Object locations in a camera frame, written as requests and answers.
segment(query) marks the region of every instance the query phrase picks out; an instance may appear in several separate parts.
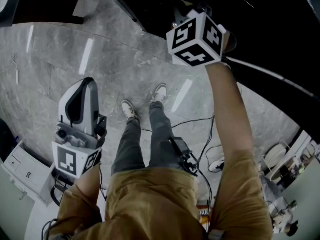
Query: white drawer unit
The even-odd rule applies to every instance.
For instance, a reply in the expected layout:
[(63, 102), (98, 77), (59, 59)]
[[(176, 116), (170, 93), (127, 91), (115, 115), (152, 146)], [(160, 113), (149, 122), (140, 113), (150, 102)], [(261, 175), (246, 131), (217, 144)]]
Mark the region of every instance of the white drawer unit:
[(28, 195), (47, 205), (51, 200), (50, 190), (55, 183), (51, 174), (55, 165), (48, 167), (41, 163), (23, 150), (22, 143), (15, 147), (1, 166), (9, 174), (11, 182), (21, 190), (20, 199)]

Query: person's left arm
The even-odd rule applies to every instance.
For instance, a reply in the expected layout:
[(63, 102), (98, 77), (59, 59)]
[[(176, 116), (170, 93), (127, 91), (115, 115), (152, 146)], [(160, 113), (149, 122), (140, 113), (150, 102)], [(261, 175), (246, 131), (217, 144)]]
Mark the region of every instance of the person's left arm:
[(100, 165), (96, 165), (65, 191), (57, 222), (49, 231), (50, 239), (55, 239), (55, 236), (74, 236), (102, 222), (100, 210), (97, 207), (99, 191)]

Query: t-shirt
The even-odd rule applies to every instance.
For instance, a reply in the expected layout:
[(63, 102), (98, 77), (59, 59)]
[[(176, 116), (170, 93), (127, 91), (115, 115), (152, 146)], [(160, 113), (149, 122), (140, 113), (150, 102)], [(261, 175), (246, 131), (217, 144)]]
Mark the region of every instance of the t-shirt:
[(114, 174), (105, 222), (99, 208), (76, 185), (63, 196), (50, 239), (79, 240), (271, 240), (273, 229), (253, 155), (234, 154), (225, 163), (212, 213), (210, 234), (200, 224), (194, 176), (173, 168)]

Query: jeans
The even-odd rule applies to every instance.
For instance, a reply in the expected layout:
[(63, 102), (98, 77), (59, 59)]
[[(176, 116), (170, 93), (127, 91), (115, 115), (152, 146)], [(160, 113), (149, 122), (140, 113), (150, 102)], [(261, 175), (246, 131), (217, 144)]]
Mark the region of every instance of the jeans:
[[(161, 102), (153, 102), (149, 108), (151, 137), (151, 160), (149, 167), (184, 169), (180, 166), (180, 157), (169, 142), (173, 137), (172, 126), (165, 115)], [(122, 135), (111, 175), (146, 168), (140, 147), (141, 127), (136, 118), (129, 118)]]

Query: gray tile floor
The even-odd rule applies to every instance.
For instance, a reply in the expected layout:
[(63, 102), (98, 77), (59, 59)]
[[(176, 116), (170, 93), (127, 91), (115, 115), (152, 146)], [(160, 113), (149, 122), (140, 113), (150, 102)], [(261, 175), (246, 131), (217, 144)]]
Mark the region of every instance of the gray tile floor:
[[(107, 187), (126, 126), (120, 107), (123, 99), (134, 104), (142, 118), (141, 126), (150, 129), (148, 106), (158, 84), (168, 86), (164, 107), (172, 125), (210, 118), (214, 111), (213, 95), (204, 68), (172, 65), (166, 41), (143, 32), (115, 0), (79, 0), (74, 15), (85, 17), (85, 24), (28, 23), (0, 29), (0, 118), (26, 146), (53, 162), (51, 141), (58, 122), (58, 102), (69, 86), (83, 77), (93, 77), (98, 83), (100, 112), (108, 117), (102, 158), (103, 183)], [(85, 73), (80, 75), (88, 42), (92, 43), (92, 50)], [(12, 54), (20, 70), (19, 85)], [(177, 106), (177, 96), (186, 82), (191, 87)], [(255, 157), (260, 161), (280, 140), (290, 142), (299, 126), (248, 88), (239, 84), (239, 89), (253, 129)], [(199, 157), (209, 129), (209, 121), (199, 121), (181, 125), (174, 133), (183, 137)], [(150, 132), (142, 132), (140, 144), (148, 165)], [(209, 147), (218, 144), (214, 128)], [(220, 147), (208, 153), (210, 162), (222, 155)], [(200, 166), (215, 193), (221, 174), (208, 172), (205, 157)], [(198, 181), (199, 198), (205, 199), (208, 188), (201, 177)]]

